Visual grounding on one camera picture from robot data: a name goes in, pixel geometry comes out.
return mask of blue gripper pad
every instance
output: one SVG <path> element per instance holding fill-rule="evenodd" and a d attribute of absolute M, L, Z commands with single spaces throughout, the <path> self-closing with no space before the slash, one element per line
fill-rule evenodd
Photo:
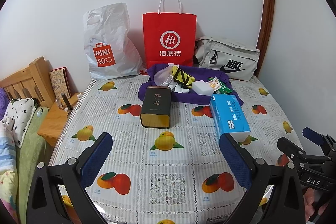
<path fill-rule="evenodd" d="M 314 144 L 323 145 L 323 137 L 321 134 L 311 130 L 310 128 L 306 127 L 303 129 L 302 134 L 305 138 L 312 141 Z"/>
<path fill-rule="evenodd" d="M 229 133 L 222 134 L 219 139 L 220 151 L 222 152 L 227 163 L 229 164 L 229 167 L 235 175 L 239 185 L 241 187 L 245 187 L 246 190 L 248 190 L 252 185 L 251 171 L 244 159 L 236 150 L 236 148 L 226 137 L 226 135 L 228 134 Z"/>
<path fill-rule="evenodd" d="M 100 139 L 99 137 L 96 140 L 96 142 L 98 141 L 100 142 L 95 147 L 95 149 L 91 151 L 91 154 L 89 155 L 87 161 L 84 163 L 80 171 L 81 175 L 80 184 L 83 187 L 83 189 L 91 186 L 95 182 L 95 179 L 101 167 L 103 166 L 107 156 L 109 155 L 112 149 L 113 140 L 112 136 L 109 133 L 106 133 L 102 139 Z"/>

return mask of white floral pillow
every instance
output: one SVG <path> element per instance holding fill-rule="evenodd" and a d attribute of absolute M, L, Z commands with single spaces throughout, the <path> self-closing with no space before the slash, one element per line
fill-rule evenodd
<path fill-rule="evenodd" d="M 34 99 L 12 99 L 7 106 L 4 119 L 14 119 L 13 135 L 16 146 L 21 148 L 36 105 Z"/>

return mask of blue tissue pack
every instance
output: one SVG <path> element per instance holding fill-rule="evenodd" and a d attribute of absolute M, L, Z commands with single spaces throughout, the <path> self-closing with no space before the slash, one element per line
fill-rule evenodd
<path fill-rule="evenodd" d="M 236 142 L 243 142 L 251 133 L 245 115 L 234 95 L 212 95 L 210 109 L 218 140 L 222 134 L 230 133 Z"/>

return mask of yellow pouch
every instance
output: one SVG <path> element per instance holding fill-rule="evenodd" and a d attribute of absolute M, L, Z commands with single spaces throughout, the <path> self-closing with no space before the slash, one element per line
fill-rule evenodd
<path fill-rule="evenodd" d="M 175 82 L 186 86 L 187 88 L 191 88 L 192 82 L 195 81 L 195 78 L 191 75 L 185 73 L 183 70 L 181 70 L 177 66 L 173 66 L 173 79 Z"/>

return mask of nike bag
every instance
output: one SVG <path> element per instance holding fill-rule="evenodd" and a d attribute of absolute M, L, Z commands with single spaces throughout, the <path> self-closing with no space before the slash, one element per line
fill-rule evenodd
<path fill-rule="evenodd" d="M 126 3 L 116 3 L 84 15 L 84 51 L 91 78 L 107 80 L 138 75 L 144 70 L 139 52 L 127 37 Z"/>
<path fill-rule="evenodd" d="M 146 67 L 158 63 L 192 66 L 196 15 L 183 14 L 180 0 L 179 13 L 162 13 L 162 1 L 157 13 L 142 16 Z"/>
<path fill-rule="evenodd" d="M 224 71 L 230 78 L 249 81 L 257 69 L 260 50 L 229 39 L 201 37 L 196 41 L 194 64 Z"/>

